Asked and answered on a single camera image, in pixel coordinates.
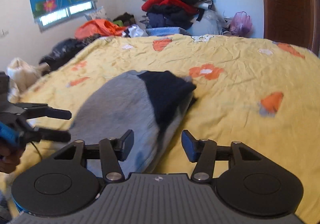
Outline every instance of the blue towel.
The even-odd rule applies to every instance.
[[[172,34],[182,34],[182,35],[191,36],[190,33],[188,33],[186,30],[180,27],[150,28],[150,29],[146,29],[146,33],[148,33],[149,36],[167,36]]]

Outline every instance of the window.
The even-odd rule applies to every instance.
[[[59,23],[71,20],[73,18],[80,17],[84,15],[88,10],[96,9],[95,3],[93,1],[76,4],[64,9],[46,14],[36,19],[36,22],[39,24],[40,30],[45,31],[46,29],[57,25]]]

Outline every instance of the pink plastic bag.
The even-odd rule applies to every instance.
[[[245,37],[252,29],[251,17],[246,12],[237,12],[230,23],[232,35]]]

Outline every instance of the metal screw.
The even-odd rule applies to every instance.
[[[118,181],[122,178],[122,175],[118,172],[110,172],[106,175],[106,178],[110,181]]]
[[[198,181],[205,181],[207,179],[209,179],[209,174],[205,173],[205,172],[197,172],[193,178],[197,179]]]

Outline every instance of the bed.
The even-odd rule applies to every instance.
[[[304,196],[296,213],[315,224],[320,220],[319,69],[320,61],[309,50],[266,39],[179,34],[102,38],[38,80],[21,101],[69,109],[74,117],[93,92],[128,70],[189,75],[197,86],[197,101],[155,171],[191,174],[194,164],[181,146],[183,129],[222,146],[239,140],[299,177]],[[72,120],[41,118],[32,123],[65,130]],[[51,142],[38,147],[44,155],[58,148]],[[1,176],[0,188],[8,192],[15,176],[38,161],[35,149],[27,147],[17,170]],[[226,169],[226,164],[217,164],[215,176]],[[12,201],[9,207],[15,211]]]

